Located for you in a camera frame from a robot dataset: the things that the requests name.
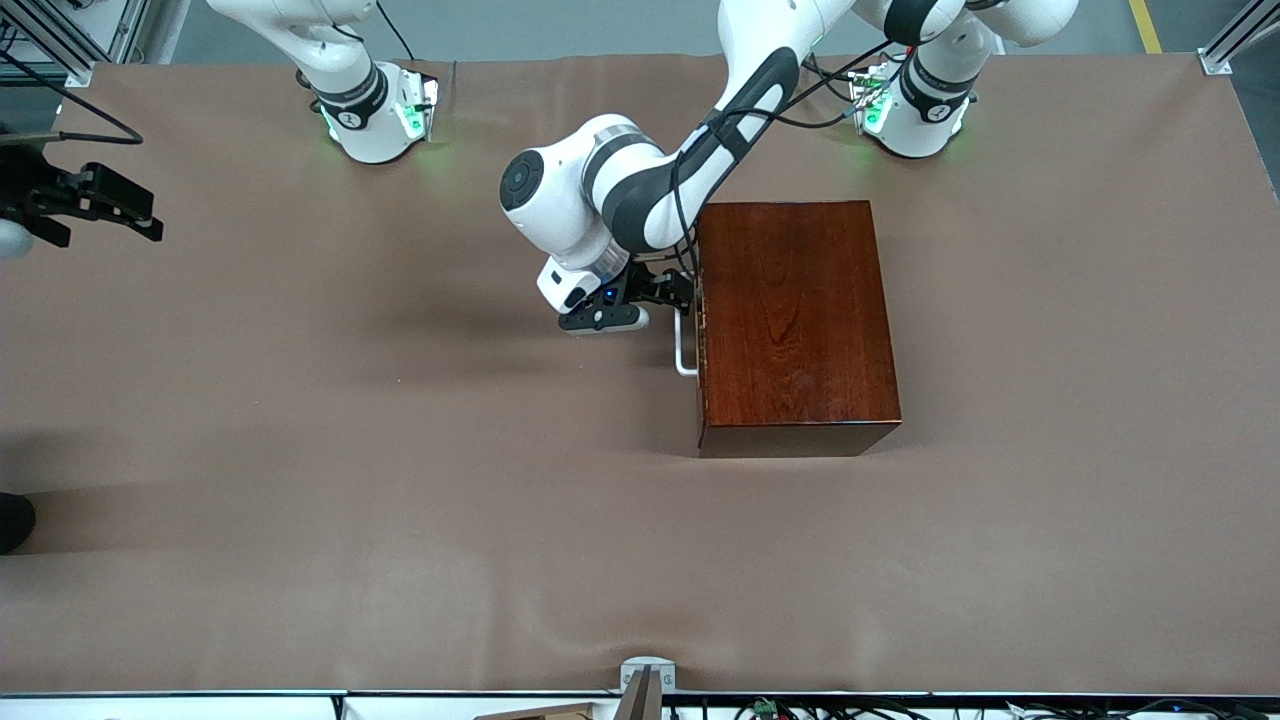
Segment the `brown table cover sheet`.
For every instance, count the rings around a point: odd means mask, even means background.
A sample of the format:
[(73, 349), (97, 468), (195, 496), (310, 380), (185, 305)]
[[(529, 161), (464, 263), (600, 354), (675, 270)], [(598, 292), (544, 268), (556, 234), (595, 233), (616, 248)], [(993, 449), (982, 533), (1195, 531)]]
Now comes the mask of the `brown table cover sheet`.
[(1280, 694), (1280, 202), (1188, 55), (1000, 56), (943, 155), (774, 126), (730, 201), (873, 206), (902, 425), (700, 459), (653, 327), (559, 332), (497, 188), (714, 58), (466, 63), (435, 143), (324, 137), (285, 67), (105, 67), (160, 243), (0, 265), (0, 691)]

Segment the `black round object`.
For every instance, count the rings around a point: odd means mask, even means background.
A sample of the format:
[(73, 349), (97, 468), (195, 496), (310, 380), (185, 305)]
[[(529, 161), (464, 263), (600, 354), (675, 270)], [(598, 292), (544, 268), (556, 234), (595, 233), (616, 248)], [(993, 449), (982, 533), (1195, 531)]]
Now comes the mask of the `black round object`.
[(22, 547), (35, 524), (35, 505), (26, 496), (0, 492), (0, 555)]

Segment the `brown cardboard piece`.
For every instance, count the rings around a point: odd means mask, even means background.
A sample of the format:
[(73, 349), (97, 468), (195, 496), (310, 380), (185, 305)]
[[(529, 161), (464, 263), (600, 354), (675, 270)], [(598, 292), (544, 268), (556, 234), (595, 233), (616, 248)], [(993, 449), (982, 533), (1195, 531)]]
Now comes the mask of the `brown cardboard piece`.
[(595, 720), (594, 710), (595, 705), (588, 701), (481, 714), (475, 716), (474, 720)]

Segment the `aluminium frame post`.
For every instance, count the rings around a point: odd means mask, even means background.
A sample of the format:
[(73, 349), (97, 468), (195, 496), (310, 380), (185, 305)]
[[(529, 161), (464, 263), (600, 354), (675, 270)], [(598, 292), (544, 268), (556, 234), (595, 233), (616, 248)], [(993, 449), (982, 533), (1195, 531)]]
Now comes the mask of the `aluminium frame post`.
[(138, 56), (142, 29), (157, 0), (0, 0), (0, 85), (36, 76), (86, 86), (100, 63)]
[(1280, 33), (1280, 0), (1247, 0), (1197, 56), (1206, 76), (1230, 76), (1230, 60), (1257, 42)]

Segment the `dark wooden cabinet box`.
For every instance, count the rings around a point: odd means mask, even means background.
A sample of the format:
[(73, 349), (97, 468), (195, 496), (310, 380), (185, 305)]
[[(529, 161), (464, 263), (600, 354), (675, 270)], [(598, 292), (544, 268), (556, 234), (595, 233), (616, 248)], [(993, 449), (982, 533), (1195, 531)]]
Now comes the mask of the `dark wooden cabinet box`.
[(714, 202), (696, 240), (703, 457), (854, 457), (902, 424), (869, 201)]

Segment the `white table edge rail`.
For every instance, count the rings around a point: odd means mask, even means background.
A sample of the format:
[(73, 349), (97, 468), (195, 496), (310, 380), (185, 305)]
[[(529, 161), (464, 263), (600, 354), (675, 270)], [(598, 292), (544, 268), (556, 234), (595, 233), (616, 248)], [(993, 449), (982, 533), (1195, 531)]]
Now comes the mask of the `white table edge rail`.
[[(474, 720), (593, 702), (612, 720), (618, 689), (84, 691), (0, 693), (0, 720)], [(676, 691), (667, 720), (1280, 720), (1280, 694)]]

